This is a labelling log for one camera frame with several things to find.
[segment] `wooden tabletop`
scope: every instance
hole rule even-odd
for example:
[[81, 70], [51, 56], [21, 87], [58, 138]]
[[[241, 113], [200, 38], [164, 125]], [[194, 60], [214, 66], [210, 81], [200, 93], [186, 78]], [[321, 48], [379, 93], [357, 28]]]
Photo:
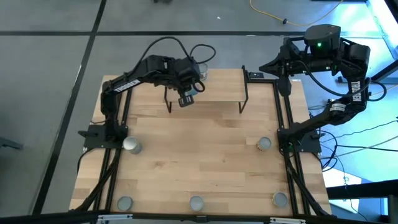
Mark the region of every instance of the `wooden tabletop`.
[[[195, 102], [243, 102], [246, 99], [242, 69], [209, 69], [203, 84], [206, 90], [193, 96]], [[167, 91], [168, 101], [176, 102], [179, 98], [177, 91]]]
[[[104, 80], [114, 77], [105, 76]], [[284, 160], [278, 152], [273, 87], [249, 83], [248, 91], [242, 114], [234, 103], [224, 102], [174, 106], [169, 113], [162, 86], [134, 88], [127, 125], [129, 135], [142, 143], [143, 151], [138, 155], [122, 152], [111, 210], [120, 212], [118, 199], [130, 196], [134, 201], [130, 212], [137, 213], [291, 215], [290, 204], [278, 208], [271, 200], [276, 192], [289, 196]], [[308, 119], [301, 82], [292, 82], [290, 103], [294, 121]], [[287, 127], [283, 98], [281, 105]], [[93, 120], [103, 119], [98, 99]], [[263, 136], [272, 141], [269, 151], [255, 147]], [[104, 149], [96, 149], [82, 159], [70, 208], [79, 206], [93, 190], [103, 154]], [[319, 162], [311, 154], [300, 155], [309, 191], [331, 212]], [[101, 208], [107, 191], [105, 187]], [[194, 195], [204, 198], [201, 212], [190, 210], [189, 200]], [[297, 187], [296, 195], [302, 212]]]

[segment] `metal stand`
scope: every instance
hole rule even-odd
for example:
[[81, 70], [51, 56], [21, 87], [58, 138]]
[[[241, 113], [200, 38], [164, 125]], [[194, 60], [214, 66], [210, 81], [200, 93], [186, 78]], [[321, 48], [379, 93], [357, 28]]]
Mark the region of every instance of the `metal stand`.
[[243, 81], [244, 81], [244, 93], [246, 95], [246, 99], [243, 103], [243, 106], [241, 106], [241, 102], [239, 102], [239, 113], [243, 112], [244, 107], [246, 106], [246, 103], [249, 100], [249, 93], [248, 93], [248, 79], [249, 79], [249, 74], [248, 71], [245, 69], [244, 65], [242, 65], [242, 70], [243, 70]]
[[23, 145], [0, 137], [0, 147], [11, 147], [13, 149], [22, 149]]
[[[249, 80], [249, 74], [248, 71], [245, 69], [244, 65], [242, 65], [242, 70], [243, 70], [243, 81], [244, 81], [244, 93], [245, 93], [245, 97], [246, 99], [243, 102], [243, 106], [242, 106], [242, 102], [238, 102], [239, 105], [239, 113], [243, 112], [244, 107], [246, 106], [246, 103], [249, 100], [249, 93], [248, 93], [248, 80]], [[166, 103], [166, 107], [167, 107], [167, 111], [169, 113], [172, 112], [172, 102], [169, 102], [167, 100], [167, 87], [164, 87], [164, 101]]]
[[[381, 82], [383, 84], [398, 84], [398, 78], [388, 77], [398, 70], [398, 60], [392, 62], [386, 68], [383, 68], [380, 72], [372, 77], [372, 81]], [[347, 83], [347, 80], [343, 77], [337, 78], [338, 83]]]

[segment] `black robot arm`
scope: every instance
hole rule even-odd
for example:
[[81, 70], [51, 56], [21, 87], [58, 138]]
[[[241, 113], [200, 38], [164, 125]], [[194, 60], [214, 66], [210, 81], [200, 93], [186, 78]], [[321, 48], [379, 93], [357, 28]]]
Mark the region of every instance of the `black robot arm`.
[[[293, 43], [304, 40], [305, 49]], [[343, 124], [366, 109], [369, 99], [366, 78], [370, 48], [340, 37], [340, 27], [319, 25], [310, 27], [303, 37], [284, 38], [278, 56], [259, 67], [262, 72], [279, 77], [278, 90], [282, 96], [291, 94], [289, 76], [304, 73], [310, 75], [326, 91], [340, 96], [326, 105], [325, 110], [302, 123], [294, 123], [289, 129], [281, 129], [280, 135], [288, 142], [300, 142], [305, 134], [326, 124]], [[331, 72], [334, 76], [341, 72], [348, 81], [348, 93], [341, 94], [329, 90], [319, 83], [312, 72]]]
[[117, 96], [141, 83], [153, 83], [155, 86], [163, 85], [178, 91], [181, 107], [193, 104], [192, 95], [185, 92], [195, 87], [196, 83], [204, 85], [200, 81], [198, 64], [191, 57], [174, 59], [158, 55], [151, 55], [142, 60], [130, 72], [127, 72], [114, 80], [103, 83], [101, 93], [101, 112], [105, 115], [105, 141], [122, 141], [125, 135], [125, 127], [119, 125], [118, 121], [118, 99]]

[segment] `concrete floor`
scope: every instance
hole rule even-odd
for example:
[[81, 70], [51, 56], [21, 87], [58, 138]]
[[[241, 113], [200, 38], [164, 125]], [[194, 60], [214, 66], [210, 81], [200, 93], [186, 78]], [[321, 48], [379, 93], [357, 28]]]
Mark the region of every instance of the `concrete floor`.
[[[100, 0], [4, 0], [0, 1], [0, 34], [7, 30], [79, 30], [90, 31]], [[310, 22], [330, 10], [335, 2], [308, 0], [253, 0], [253, 4], [292, 22]], [[371, 48], [368, 76], [372, 76], [393, 61], [381, 38], [377, 25], [364, 3], [342, 3], [318, 24], [331, 23], [342, 27], [352, 41]], [[304, 31], [306, 27], [282, 25], [279, 21], [251, 10], [248, 0], [174, 0], [170, 4], [153, 4], [149, 0], [108, 0], [99, 25], [102, 31], [152, 30], [233, 30], [233, 31]], [[98, 87], [103, 75], [130, 70], [147, 45], [156, 36], [97, 37], [88, 61], [78, 99], [62, 147], [44, 212], [64, 212], [68, 209], [76, 177], [76, 163], [81, 154], [83, 138], [78, 130], [88, 127]], [[180, 36], [187, 49], [195, 44], [211, 44], [217, 49], [210, 68], [240, 68], [251, 71], [274, 59], [283, 37], [247, 36]], [[30, 212], [37, 187], [71, 88], [80, 67], [88, 41], [81, 37], [15, 37], [0, 36], [0, 136], [24, 144], [22, 151], [0, 150], [0, 217], [26, 215]], [[178, 45], [166, 40], [155, 45], [149, 54], [182, 57]], [[205, 58], [207, 51], [197, 52]], [[345, 84], [337, 84], [327, 73], [316, 77], [326, 86], [346, 92]], [[307, 104], [324, 104], [329, 95], [305, 75], [303, 80]], [[371, 86], [371, 91], [380, 91]], [[388, 92], [380, 102], [369, 102], [365, 112], [342, 126], [327, 126], [335, 135], [350, 133], [395, 119], [398, 88]], [[339, 144], [371, 145], [395, 133], [397, 124], [364, 134], [340, 138]], [[398, 141], [383, 147], [394, 149]], [[351, 149], [339, 148], [339, 153]], [[341, 158], [350, 174], [380, 181], [398, 178], [398, 154], [365, 150]]]

